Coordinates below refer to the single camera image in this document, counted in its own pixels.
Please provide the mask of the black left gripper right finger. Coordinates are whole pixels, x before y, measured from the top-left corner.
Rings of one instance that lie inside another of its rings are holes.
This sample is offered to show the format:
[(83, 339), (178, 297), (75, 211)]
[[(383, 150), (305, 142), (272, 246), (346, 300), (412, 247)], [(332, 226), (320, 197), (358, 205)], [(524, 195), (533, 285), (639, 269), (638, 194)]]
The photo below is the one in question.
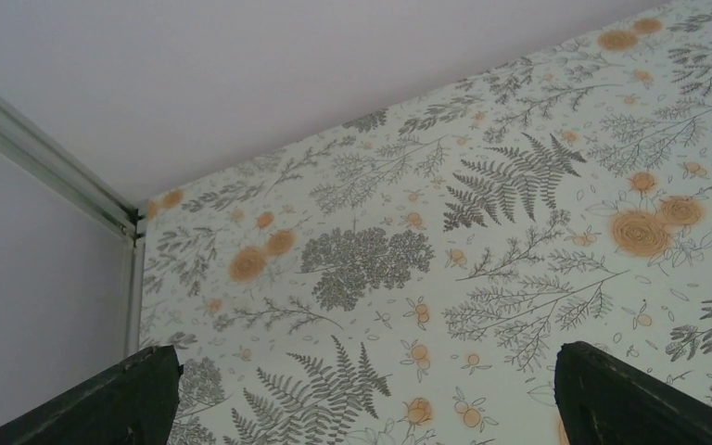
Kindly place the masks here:
[(712, 444), (712, 407), (595, 348), (566, 343), (554, 399), (570, 444)]

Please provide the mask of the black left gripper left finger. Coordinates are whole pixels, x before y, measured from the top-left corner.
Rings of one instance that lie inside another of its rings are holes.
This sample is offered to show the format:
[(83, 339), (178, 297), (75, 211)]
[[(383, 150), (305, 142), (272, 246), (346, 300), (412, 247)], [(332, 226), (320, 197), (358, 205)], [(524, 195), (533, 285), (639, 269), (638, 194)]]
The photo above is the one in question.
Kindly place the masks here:
[(145, 348), (0, 426), (0, 444), (165, 444), (183, 373), (173, 346)]

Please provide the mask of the floral patterned table mat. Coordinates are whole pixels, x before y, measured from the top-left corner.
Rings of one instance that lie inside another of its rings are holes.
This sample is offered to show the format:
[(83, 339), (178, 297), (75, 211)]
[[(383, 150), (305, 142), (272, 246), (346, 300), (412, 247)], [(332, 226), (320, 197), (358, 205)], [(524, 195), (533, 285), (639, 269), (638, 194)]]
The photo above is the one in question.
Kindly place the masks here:
[(583, 340), (712, 406), (712, 1), (151, 200), (171, 444), (563, 444)]

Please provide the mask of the aluminium frame left rail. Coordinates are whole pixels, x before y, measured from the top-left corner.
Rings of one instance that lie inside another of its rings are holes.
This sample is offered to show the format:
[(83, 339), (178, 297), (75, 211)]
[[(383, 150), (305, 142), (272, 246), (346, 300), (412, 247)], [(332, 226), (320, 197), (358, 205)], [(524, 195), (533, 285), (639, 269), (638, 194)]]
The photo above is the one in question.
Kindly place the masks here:
[(122, 242), (119, 328), (124, 354), (137, 352), (146, 235), (141, 210), (1, 96), (0, 153)]

